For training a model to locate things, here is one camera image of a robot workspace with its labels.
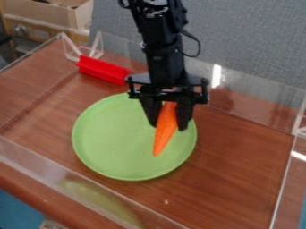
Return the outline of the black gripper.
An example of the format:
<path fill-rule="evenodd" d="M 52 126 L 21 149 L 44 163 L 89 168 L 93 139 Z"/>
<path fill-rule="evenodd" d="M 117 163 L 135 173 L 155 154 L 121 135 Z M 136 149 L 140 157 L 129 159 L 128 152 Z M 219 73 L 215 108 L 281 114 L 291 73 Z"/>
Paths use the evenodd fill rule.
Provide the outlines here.
<path fill-rule="evenodd" d="M 187 73 L 184 57 L 177 48 L 153 51 L 144 49 L 144 53 L 148 72 L 125 78 L 129 98 L 140 100 L 152 127 L 156 127 L 161 101 L 176 101 L 177 130 L 184 131 L 192 118 L 193 104 L 207 104 L 209 101 L 209 80 Z"/>

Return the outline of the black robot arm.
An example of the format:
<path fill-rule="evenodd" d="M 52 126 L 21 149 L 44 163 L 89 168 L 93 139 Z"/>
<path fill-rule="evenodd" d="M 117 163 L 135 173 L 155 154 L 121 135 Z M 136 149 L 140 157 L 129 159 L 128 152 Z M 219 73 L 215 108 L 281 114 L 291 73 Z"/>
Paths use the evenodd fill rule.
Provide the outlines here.
<path fill-rule="evenodd" d="M 185 69 L 181 37 L 189 33 L 187 8 L 180 0 L 117 0 L 130 11 L 141 34 L 141 51 L 148 72 L 125 78 L 129 97 L 139 100 L 149 125 L 157 124 L 161 107 L 175 103 L 175 123 L 183 131 L 192 119 L 193 106 L 209 102 L 209 80 Z"/>

